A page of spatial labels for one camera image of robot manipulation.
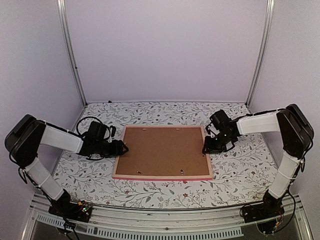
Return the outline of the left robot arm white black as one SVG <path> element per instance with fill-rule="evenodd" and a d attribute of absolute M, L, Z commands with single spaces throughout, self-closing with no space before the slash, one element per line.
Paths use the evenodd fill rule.
<path fill-rule="evenodd" d="M 87 131 L 71 132 L 44 120 L 26 114 L 5 137 L 4 146 L 10 160 L 22 171 L 22 178 L 30 178 L 51 200 L 55 209 L 63 216 L 74 213 L 70 195 L 56 182 L 40 162 L 38 149 L 41 145 L 66 150 L 92 160 L 122 156 L 128 147 L 122 140 L 114 139 L 115 126 L 107 126 L 93 117 Z"/>

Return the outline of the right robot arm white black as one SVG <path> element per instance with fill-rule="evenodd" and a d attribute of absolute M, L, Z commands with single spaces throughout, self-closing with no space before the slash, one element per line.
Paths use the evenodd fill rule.
<path fill-rule="evenodd" d="M 313 146 L 314 130 L 300 108 L 290 104 L 285 108 L 247 114 L 235 119 L 224 110 L 215 112 L 206 126 L 203 154 L 220 154 L 229 151 L 240 136 L 278 132 L 281 134 L 283 156 L 276 177 L 263 196 L 258 213 L 269 218 L 278 210 L 282 198 L 288 192 L 299 171 L 304 170 L 305 155 Z"/>

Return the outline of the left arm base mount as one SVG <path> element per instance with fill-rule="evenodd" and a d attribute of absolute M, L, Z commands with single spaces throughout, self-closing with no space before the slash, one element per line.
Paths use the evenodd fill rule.
<path fill-rule="evenodd" d="M 49 207 L 48 212 L 55 216 L 88 223 L 92 210 L 93 206 L 84 201 L 78 203 L 54 201 Z"/>

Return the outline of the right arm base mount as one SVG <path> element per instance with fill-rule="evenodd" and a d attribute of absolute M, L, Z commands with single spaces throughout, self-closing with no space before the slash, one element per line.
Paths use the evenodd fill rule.
<path fill-rule="evenodd" d="M 264 235 L 274 234 L 279 225 L 283 222 L 285 210 L 283 206 L 276 207 L 271 211 L 264 209 L 264 204 L 245 204 L 239 210 L 240 216 L 245 223 L 258 222 L 272 218 L 270 221 L 257 223 L 257 229 Z"/>

